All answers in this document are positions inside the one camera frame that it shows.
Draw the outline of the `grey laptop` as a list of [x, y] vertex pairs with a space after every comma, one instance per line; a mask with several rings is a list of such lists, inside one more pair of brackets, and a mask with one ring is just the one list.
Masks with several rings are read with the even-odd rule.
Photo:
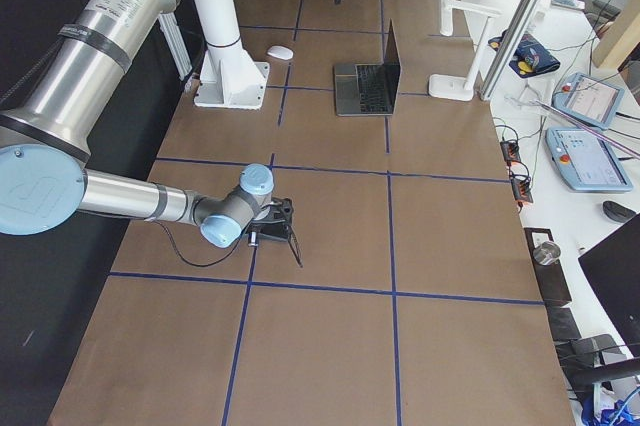
[[398, 97], [401, 61], [393, 21], [381, 64], [339, 63], [333, 67], [338, 116], [391, 116]]

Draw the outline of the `black mouse pad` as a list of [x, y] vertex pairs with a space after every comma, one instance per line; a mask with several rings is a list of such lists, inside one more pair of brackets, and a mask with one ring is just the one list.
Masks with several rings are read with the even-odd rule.
[[291, 237], [290, 228], [285, 223], [257, 225], [255, 230], [260, 240], [288, 242]]

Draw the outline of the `white computer mouse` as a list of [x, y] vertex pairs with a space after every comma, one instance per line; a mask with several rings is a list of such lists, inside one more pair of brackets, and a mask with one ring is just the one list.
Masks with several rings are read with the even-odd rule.
[[269, 47], [266, 54], [272, 58], [282, 61], [289, 61], [294, 57], [293, 51], [282, 45], [273, 45]]

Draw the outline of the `black mouse on desk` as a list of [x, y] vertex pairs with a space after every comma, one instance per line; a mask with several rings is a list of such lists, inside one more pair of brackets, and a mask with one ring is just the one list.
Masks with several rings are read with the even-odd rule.
[[637, 215], [634, 210], [611, 200], [602, 203], [602, 210], [608, 219], [617, 223], [626, 223]]

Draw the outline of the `colourful blue pouch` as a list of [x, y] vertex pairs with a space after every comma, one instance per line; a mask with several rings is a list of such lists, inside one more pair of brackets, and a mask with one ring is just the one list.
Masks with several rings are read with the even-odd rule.
[[509, 62], [509, 67], [520, 78], [530, 78], [560, 68], [560, 61], [533, 35], [525, 33]]

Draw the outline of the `orange black usb hub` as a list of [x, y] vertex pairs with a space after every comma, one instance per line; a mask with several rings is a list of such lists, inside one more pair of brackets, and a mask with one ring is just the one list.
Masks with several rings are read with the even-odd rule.
[[510, 165], [512, 162], [520, 162], [519, 143], [516, 140], [504, 140], [500, 142], [504, 161]]

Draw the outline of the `far teach pendant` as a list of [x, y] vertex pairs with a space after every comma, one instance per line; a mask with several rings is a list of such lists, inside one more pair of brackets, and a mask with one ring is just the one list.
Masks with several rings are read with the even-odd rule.
[[574, 119], [607, 130], [623, 96], [621, 87], [578, 72], [562, 82], [554, 93], [552, 105]]

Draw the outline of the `teach pendant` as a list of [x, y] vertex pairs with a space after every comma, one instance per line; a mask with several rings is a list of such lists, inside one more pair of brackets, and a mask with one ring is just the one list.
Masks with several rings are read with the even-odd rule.
[[633, 190], [612, 148], [590, 132], [553, 127], [546, 131], [545, 141], [552, 162], [571, 190], [602, 193]]
[[623, 96], [621, 87], [578, 72], [562, 82], [554, 93], [552, 105], [574, 119], [607, 130]]

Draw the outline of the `silver metal cup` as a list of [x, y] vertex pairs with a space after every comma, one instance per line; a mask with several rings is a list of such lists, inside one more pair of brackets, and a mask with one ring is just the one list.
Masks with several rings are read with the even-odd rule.
[[534, 247], [532, 257], [536, 264], [549, 266], [560, 259], [561, 249], [553, 241], [543, 241]]

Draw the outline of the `black box under cup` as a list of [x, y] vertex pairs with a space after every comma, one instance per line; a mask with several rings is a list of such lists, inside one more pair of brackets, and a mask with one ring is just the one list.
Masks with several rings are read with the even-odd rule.
[[560, 259], [549, 266], [541, 266], [536, 264], [532, 257], [532, 251], [534, 247], [541, 242], [555, 242], [551, 231], [544, 228], [525, 227], [524, 234], [527, 241], [539, 291], [544, 303], [547, 306], [557, 307], [568, 305], [572, 301], [572, 297], [566, 283]]

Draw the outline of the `near teach pendant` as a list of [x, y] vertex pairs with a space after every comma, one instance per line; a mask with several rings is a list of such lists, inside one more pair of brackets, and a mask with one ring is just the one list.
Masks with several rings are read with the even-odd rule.
[[571, 190], [602, 193], [633, 190], [612, 148], [590, 132], [553, 127], [546, 131], [545, 141], [552, 162]]

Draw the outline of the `black monitor corner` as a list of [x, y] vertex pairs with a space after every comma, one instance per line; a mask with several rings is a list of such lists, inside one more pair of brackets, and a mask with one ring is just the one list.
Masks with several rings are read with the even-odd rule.
[[627, 345], [639, 348], [639, 216], [580, 256], [582, 271]]

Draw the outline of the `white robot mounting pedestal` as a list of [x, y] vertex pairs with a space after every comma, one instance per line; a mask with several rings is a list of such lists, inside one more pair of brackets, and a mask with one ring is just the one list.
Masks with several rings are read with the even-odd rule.
[[244, 49], [234, 0], [194, 0], [207, 52], [194, 102], [199, 107], [258, 110], [270, 66]]

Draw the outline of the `aluminium frame post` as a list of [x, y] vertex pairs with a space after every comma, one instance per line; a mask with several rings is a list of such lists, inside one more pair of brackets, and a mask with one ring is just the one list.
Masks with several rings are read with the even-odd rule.
[[540, 1], [541, 0], [520, 0], [512, 20], [506, 29], [506, 34], [503, 37], [501, 46], [489, 67], [482, 88], [480, 89], [479, 97], [481, 100], [489, 101], [491, 99]]

